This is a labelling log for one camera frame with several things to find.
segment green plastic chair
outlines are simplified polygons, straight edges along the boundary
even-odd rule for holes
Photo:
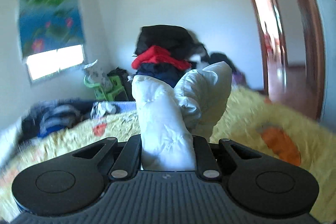
[[[86,75],[84,77],[84,85],[90,89],[94,89],[94,93],[98,101],[114,101],[115,97],[122,92],[125,93],[125,96],[128,100],[125,88],[121,84],[120,77],[115,75],[115,76],[110,76],[109,79],[113,84],[112,90],[104,90],[104,88],[101,86],[100,83],[90,83]]]

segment floral window shade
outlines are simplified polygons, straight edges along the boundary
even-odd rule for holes
[[[23,58],[84,44],[78,0],[19,0]]]

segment brown door frame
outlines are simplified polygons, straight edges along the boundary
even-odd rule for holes
[[[259,22],[259,36],[261,43],[261,52],[263,60],[263,72],[264,72],[264,89],[268,94],[268,75],[267,75],[267,60],[266,49],[263,45],[263,32],[258,18],[257,6],[254,0],[252,5],[255,9],[255,15],[257,22]],[[321,116],[323,97],[324,97],[324,85],[325,85],[325,54],[324,54],[324,37],[322,31],[322,24],[320,18],[320,12],[316,3],[316,0],[298,0],[300,12],[302,16],[305,44],[306,44],[306,58],[307,58],[307,79],[308,73],[313,73],[314,83],[310,82],[310,86],[314,90],[317,96],[317,112],[316,119]],[[308,61],[312,63],[312,67],[308,66]]]
[[[276,18],[276,21],[277,21],[277,26],[278,26],[278,33],[279,33],[279,42],[280,42],[280,51],[281,51],[281,65],[283,67],[287,67],[288,66],[288,59],[287,59],[287,50],[286,50],[286,39],[285,39],[285,31],[284,31],[284,28],[283,28],[283,22],[282,22],[282,16],[281,16],[281,11],[280,11],[280,8],[279,8],[279,2],[278,0],[271,0],[272,4],[277,7],[277,10],[278,10],[278,13],[279,13],[279,21],[278,22],[278,19]],[[277,17],[276,15],[276,12],[275,12],[275,9],[273,7],[273,13],[274,13],[274,16]]]

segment wooden door frame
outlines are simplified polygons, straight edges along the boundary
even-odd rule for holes
[[[264,89],[268,94],[268,76],[267,76],[267,60],[266,60],[266,49],[263,45],[263,33],[260,31],[261,25],[258,18],[257,6],[254,0],[252,5],[255,9],[255,15],[257,22],[259,22],[259,36],[261,43],[261,52],[263,60],[263,72],[264,72]],[[316,0],[298,0],[300,7],[300,12],[302,16],[302,21],[306,24],[304,25],[304,32],[309,33],[310,41],[314,41],[314,48],[316,48],[316,97],[317,97],[317,111],[316,119],[319,119],[322,112],[323,98],[324,98],[324,86],[325,86],[325,53],[324,53],[324,37],[322,30],[322,23],[320,18],[320,12],[316,3]]]
[[[271,1],[272,1],[272,4],[277,7],[279,17],[280,17],[280,24],[281,24],[282,33],[280,32],[280,29],[279,29],[278,20],[277,20],[277,25],[278,25],[280,46],[283,47],[283,62],[282,62],[282,65],[284,67],[287,67],[288,66],[288,59],[287,59],[287,48],[286,48],[286,36],[285,36],[285,30],[283,28],[284,24],[282,22],[282,16],[281,16],[280,8],[279,8],[279,2],[278,2],[278,0],[271,0]]]

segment window frame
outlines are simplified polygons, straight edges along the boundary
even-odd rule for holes
[[[80,44],[82,46],[82,52],[83,52],[83,62],[81,64],[77,64],[75,66],[71,66],[69,68],[66,68],[66,69],[61,69],[61,70],[58,70],[56,72],[53,72],[49,75],[45,75],[45,76],[42,76],[40,78],[37,78],[35,80],[32,79],[31,75],[30,75],[30,72],[29,72],[29,67],[27,65],[27,58],[24,59],[24,66],[25,66],[25,69],[26,69],[26,72],[27,72],[27,76],[28,76],[28,80],[29,80],[29,83],[31,86],[34,86],[36,84],[39,84],[39,83],[42,83],[42,82],[45,82],[45,81],[48,81],[48,80],[51,80],[51,79],[54,79],[58,76],[61,76],[61,75],[66,75],[67,73],[70,73],[72,71],[76,71],[76,70],[79,70],[79,69],[82,69],[83,68],[83,64],[86,64],[87,63],[87,58],[86,58],[86,51],[85,51],[85,44]]]

